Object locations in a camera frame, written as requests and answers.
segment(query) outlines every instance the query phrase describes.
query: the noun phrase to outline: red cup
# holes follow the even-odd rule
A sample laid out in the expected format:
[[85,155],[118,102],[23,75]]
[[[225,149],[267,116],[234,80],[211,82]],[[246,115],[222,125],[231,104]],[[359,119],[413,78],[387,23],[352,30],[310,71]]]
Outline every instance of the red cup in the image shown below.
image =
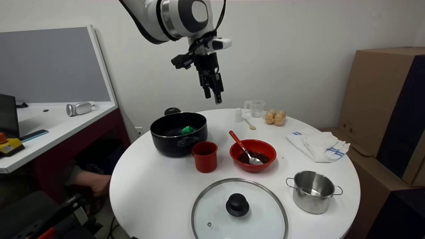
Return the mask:
[[197,171],[201,173],[214,172],[217,168],[217,145],[214,143],[199,143],[193,151]]

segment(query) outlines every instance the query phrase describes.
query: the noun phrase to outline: small bowl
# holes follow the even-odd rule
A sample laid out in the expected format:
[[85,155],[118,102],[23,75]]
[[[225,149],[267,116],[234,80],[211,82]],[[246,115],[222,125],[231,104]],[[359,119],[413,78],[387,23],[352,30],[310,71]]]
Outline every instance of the small bowl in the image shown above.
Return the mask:
[[247,163],[241,161],[241,157],[245,156],[245,152],[241,149],[238,144],[234,144],[230,148],[230,156],[234,160],[234,164],[238,165],[242,171],[250,172],[250,173],[258,173],[267,169],[273,163],[277,160],[277,151],[274,147],[269,145],[265,141],[257,141],[257,140],[243,140],[243,147],[253,153],[263,155],[269,159],[269,161],[263,165],[250,165]]

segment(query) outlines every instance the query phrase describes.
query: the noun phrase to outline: lid handle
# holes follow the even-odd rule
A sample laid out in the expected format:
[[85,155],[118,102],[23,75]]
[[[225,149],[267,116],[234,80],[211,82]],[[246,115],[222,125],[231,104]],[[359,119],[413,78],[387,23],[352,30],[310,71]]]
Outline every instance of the lid handle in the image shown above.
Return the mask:
[[250,212],[250,204],[242,194],[230,196],[226,210],[233,217],[243,217]]

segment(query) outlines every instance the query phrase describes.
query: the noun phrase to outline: monitor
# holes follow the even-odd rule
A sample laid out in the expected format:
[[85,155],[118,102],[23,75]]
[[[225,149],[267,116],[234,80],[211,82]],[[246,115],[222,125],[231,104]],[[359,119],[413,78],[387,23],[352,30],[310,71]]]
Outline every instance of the monitor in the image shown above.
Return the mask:
[[0,95],[0,132],[8,139],[19,139],[16,100],[14,96]]

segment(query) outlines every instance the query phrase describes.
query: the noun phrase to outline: glass lid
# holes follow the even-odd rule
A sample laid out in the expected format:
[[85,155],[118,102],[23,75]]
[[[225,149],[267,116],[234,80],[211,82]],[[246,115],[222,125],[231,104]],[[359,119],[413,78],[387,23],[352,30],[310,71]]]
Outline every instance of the glass lid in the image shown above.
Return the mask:
[[283,239],[288,221],[278,197],[267,188],[241,179],[205,189],[192,210],[198,239]]

